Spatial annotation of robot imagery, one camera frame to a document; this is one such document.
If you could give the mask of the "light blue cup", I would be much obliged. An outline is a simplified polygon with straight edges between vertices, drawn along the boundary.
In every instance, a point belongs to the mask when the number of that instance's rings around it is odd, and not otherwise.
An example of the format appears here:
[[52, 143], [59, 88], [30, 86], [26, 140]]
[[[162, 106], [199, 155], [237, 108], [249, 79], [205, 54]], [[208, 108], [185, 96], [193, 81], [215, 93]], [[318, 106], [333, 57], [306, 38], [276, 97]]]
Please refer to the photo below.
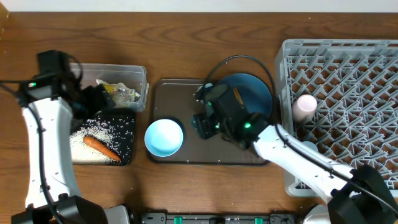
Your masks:
[[304, 142], [302, 142], [302, 144], [304, 145], [304, 148], [307, 151], [311, 150], [313, 152], [318, 152], [318, 148], [314, 143], [312, 143], [310, 141], [304, 141]]

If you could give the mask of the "light blue bowl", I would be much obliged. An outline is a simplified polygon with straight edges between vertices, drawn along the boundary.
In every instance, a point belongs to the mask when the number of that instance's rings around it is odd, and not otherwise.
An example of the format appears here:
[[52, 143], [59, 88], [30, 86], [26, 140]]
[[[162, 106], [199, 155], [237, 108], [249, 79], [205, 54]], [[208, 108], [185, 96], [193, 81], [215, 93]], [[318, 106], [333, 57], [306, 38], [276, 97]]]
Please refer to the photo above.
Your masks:
[[152, 155], [169, 157], [182, 146], [183, 131], [177, 122], [171, 119], [159, 119], [147, 128], [144, 142]]

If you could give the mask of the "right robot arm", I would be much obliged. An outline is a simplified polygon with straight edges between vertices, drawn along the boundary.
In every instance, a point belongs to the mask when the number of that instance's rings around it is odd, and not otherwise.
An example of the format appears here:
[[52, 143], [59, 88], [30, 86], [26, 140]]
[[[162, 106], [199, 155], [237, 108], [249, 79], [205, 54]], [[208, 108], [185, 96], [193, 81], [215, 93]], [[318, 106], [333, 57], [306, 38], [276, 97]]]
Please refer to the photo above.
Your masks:
[[395, 223], [397, 202], [379, 172], [355, 169], [325, 157], [262, 113], [250, 113], [239, 91], [226, 84], [202, 85], [194, 94], [204, 113], [193, 117], [202, 139], [220, 133], [227, 141], [277, 164], [320, 197], [304, 223]]

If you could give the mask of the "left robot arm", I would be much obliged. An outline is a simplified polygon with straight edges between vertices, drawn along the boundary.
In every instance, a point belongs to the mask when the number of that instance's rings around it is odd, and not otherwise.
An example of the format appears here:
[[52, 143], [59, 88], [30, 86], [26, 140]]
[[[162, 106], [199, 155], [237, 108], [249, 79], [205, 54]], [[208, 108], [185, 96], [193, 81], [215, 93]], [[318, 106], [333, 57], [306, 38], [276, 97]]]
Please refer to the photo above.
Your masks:
[[124, 205], [103, 209], [81, 196], [70, 148], [73, 119], [85, 119], [115, 103], [102, 86], [81, 87], [70, 69], [73, 56], [37, 54], [39, 73], [19, 81], [17, 98], [29, 137], [29, 189], [25, 211], [12, 223], [130, 223]]

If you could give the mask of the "orange carrot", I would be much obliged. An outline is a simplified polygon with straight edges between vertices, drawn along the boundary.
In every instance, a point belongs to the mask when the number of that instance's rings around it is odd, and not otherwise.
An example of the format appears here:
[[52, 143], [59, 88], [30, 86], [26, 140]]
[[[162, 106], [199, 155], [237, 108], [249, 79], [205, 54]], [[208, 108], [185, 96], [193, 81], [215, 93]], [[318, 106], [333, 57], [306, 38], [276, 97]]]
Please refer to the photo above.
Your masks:
[[118, 161], [118, 162], [121, 162], [121, 159], [119, 158], [119, 156], [115, 152], [113, 152], [110, 149], [108, 149], [104, 144], [102, 144], [100, 141], [98, 141], [93, 136], [85, 136], [83, 138], [83, 142], [88, 147], [91, 147], [94, 150], [104, 154], [108, 158], [110, 158], [112, 160], [115, 160], [115, 161]]

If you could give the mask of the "foil snack wrapper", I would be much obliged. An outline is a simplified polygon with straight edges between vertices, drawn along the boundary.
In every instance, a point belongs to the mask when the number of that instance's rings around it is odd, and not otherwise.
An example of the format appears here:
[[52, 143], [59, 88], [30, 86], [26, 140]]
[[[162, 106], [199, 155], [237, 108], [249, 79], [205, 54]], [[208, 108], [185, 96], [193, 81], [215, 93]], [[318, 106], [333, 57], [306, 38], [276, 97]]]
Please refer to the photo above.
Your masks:
[[141, 97], [141, 95], [135, 89], [130, 88], [128, 90], [118, 89], [107, 92], [112, 96], [112, 99], [118, 103], [136, 102]]

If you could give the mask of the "pink white cup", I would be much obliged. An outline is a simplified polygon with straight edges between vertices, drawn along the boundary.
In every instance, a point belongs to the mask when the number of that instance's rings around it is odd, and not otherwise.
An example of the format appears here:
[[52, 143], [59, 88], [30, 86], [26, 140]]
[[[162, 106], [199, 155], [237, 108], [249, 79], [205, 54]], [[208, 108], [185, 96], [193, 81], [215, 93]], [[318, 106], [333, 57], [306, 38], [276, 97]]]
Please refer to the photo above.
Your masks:
[[315, 116], [318, 103], [312, 95], [301, 95], [292, 105], [292, 117], [295, 122], [303, 122]]

